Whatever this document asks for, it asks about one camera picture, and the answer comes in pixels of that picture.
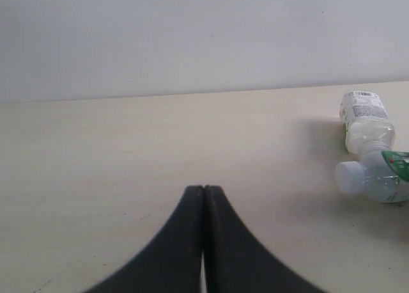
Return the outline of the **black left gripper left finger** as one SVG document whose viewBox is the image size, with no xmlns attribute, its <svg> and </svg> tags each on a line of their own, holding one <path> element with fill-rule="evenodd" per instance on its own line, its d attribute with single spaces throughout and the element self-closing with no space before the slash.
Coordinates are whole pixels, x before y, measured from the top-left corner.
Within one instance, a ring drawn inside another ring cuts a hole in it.
<svg viewBox="0 0 409 293">
<path fill-rule="evenodd" d="M 199 292 L 204 188 L 188 186 L 158 234 L 88 292 Z"/>
</svg>

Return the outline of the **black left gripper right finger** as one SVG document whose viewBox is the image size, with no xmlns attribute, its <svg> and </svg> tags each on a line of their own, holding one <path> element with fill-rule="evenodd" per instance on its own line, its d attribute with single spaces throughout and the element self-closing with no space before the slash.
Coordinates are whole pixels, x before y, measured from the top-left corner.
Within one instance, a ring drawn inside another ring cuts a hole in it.
<svg viewBox="0 0 409 293">
<path fill-rule="evenodd" d="M 219 186 L 206 186 L 203 219 L 208 292 L 322 292 L 273 256 Z"/>
</svg>

